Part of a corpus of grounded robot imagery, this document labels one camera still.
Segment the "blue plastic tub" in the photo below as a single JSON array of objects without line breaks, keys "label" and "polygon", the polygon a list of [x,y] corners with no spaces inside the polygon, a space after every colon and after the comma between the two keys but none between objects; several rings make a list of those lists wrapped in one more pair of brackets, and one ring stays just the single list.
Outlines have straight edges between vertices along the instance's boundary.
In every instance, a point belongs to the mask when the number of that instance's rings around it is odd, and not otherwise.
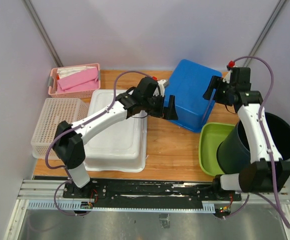
[{"label": "blue plastic tub", "polygon": [[222,73],[187,59],[178,63],[165,90],[165,107],[169,104],[170,95],[175,96],[178,120],[172,123],[194,133],[201,132],[215,104],[203,98],[213,76],[221,77]]}]

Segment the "large white plastic tub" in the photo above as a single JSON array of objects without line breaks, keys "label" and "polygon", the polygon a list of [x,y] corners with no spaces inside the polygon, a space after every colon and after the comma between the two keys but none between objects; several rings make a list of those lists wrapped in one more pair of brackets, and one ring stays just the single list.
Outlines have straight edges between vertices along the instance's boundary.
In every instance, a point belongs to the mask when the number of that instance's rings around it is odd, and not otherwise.
[{"label": "large white plastic tub", "polygon": [[144,111],[120,121],[84,145],[87,171],[141,172],[146,165],[147,118]]}]

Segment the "black round bucket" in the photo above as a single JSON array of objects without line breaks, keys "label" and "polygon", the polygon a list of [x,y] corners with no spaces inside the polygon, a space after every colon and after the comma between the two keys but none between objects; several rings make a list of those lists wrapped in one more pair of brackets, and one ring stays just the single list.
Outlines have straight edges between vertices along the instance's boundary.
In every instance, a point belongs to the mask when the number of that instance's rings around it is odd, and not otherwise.
[{"label": "black round bucket", "polygon": [[[290,125],[279,116],[265,113],[268,128],[282,159],[290,159]],[[250,164],[250,147],[245,129],[239,121],[216,153],[219,167],[225,174],[236,174]]]}]

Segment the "white perforated plastic basket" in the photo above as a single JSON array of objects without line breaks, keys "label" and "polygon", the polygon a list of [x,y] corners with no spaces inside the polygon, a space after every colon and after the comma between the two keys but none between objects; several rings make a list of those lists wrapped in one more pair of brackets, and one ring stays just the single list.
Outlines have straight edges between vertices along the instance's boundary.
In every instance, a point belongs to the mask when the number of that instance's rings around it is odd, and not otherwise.
[{"label": "white perforated plastic basket", "polygon": [[32,155],[44,159],[62,121],[76,122],[87,117],[89,104],[79,98],[46,98],[32,139]]}]

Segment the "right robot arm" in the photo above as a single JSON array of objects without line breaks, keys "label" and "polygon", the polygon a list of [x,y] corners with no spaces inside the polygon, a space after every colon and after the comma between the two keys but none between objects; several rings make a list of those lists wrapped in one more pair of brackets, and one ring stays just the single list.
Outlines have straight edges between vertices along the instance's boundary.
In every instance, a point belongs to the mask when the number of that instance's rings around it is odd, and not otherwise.
[{"label": "right robot arm", "polygon": [[278,193],[290,177],[290,162],[275,145],[268,127],[265,101],[259,91],[251,89],[249,67],[228,66],[226,77],[212,76],[205,100],[233,106],[247,138],[249,152],[239,137],[231,132],[219,144],[216,159],[223,174],[214,177],[212,196],[225,199],[230,191],[243,193]]}]

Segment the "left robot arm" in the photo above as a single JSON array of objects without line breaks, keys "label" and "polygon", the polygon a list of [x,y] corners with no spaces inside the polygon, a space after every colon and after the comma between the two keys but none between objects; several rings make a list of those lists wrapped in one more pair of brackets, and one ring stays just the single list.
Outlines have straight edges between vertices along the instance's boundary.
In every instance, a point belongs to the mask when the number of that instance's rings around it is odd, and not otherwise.
[{"label": "left robot arm", "polygon": [[112,102],[102,110],[73,123],[62,121],[58,124],[51,147],[75,184],[76,194],[86,198],[92,193],[90,177],[83,164],[86,158],[84,146],[97,134],[142,111],[155,118],[178,119],[175,96],[170,95],[168,105],[164,105],[168,86],[168,80],[156,81],[146,76],[136,87],[115,93]]}]

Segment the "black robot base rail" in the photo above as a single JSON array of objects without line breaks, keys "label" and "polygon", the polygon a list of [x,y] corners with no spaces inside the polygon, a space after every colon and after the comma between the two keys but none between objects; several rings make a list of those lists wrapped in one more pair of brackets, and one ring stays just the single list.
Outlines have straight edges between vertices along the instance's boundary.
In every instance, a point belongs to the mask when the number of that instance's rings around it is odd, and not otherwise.
[{"label": "black robot base rail", "polygon": [[74,183],[65,184],[63,198],[83,199],[104,205],[162,205],[187,206],[190,202],[225,201],[238,202],[239,193],[217,193],[210,182],[132,180],[92,178],[87,185],[78,188]]}]

